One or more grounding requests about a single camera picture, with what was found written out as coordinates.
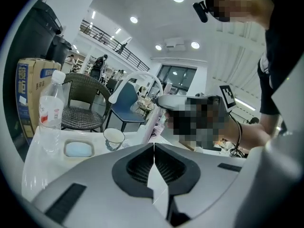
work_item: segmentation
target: railing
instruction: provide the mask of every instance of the railing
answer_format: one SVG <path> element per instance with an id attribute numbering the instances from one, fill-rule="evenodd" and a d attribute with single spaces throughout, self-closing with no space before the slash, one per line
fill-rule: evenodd
<path id="1" fill-rule="evenodd" d="M 102 31 L 101 29 L 97 28 L 94 25 L 91 25 L 89 22 L 83 20 L 79 30 L 90 37 L 98 40 L 100 43 L 104 44 L 105 46 L 109 47 L 116 53 L 120 54 L 123 58 L 133 64 L 141 71 L 149 71 L 149 67 L 145 65 L 137 56 L 135 56 L 131 51 L 127 48 L 123 48 L 122 44 L 119 43 L 117 40 L 112 38 L 110 35 Z"/>

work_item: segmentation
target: white countertop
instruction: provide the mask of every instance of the white countertop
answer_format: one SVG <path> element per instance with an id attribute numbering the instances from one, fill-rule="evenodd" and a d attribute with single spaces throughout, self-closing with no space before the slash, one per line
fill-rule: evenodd
<path id="1" fill-rule="evenodd" d="M 127 141 L 136 137 L 136 132 L 124 133 L 124 135 L 125 141 Z M 22 196 L 29 202 L 31 202 L 34 197 L 50 182 L 60 177 L 81 161 L 87 159 L 76 158 L 77 161 L 75 161 L 71 160 L 71 158 L 67 158 L 63 153 L 64 143 L 66 140 L 73 139 L 90 141 L 94 146 L 94 156 L 110 152 L 105 146 L 103 133 L 61 131 L 60 138 L 61 141 L 59 143 L 59 149 L 61 151 L 58 151 L 56 155 L 51 156 L 48 155 L 42 147 L 43 141 L 40 139 L 39 127 L 36 130 L 24 163 L 21 184 Z M 171 144 L 161 136 L 153 139 L 153 142 Z"/>

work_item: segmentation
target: black grille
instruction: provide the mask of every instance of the black grille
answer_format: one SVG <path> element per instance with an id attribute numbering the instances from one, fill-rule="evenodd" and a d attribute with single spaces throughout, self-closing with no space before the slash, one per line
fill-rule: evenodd
<path id="1" fill-rule="evenodd" d="M 85 186 L 73 183 L 46 211 L 45 215 L 61 224 L 85 189 Z"/>
<path id="2" fill-rule="evenodd" d="M 127 165 L 128 174 L 136 181 L 147 186 L 151 167 L 153 166 L 153 148 L 137 155 Z"/>
<path id="3" fill-rule="evenodd" d="M 155 148 L 154 156 L 155 165 L 167 185 L 185 173 L 186 165 L 160 148 Z"/>

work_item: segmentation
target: bottle label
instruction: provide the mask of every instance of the bottle label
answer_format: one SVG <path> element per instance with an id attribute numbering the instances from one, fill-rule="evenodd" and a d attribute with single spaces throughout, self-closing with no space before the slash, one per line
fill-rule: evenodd
<path id="1" fill-rule="evenodd" d="M 39 102 L 39 121 L 47 127 L 61 122 L 64 104 L 59 98 L 43 96 Z"/>

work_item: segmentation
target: cardboard box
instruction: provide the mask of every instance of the cardboard box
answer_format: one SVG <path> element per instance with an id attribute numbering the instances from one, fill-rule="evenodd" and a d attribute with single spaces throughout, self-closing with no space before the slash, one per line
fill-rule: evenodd
<path id="1" fill-rule="evenodd" d="M 24 135 L 30 144 L 39 121 L 41 91 L 51 82 L 61 65 L 40 58 L 20 59 L 16 71 L 17 110 Z"/>

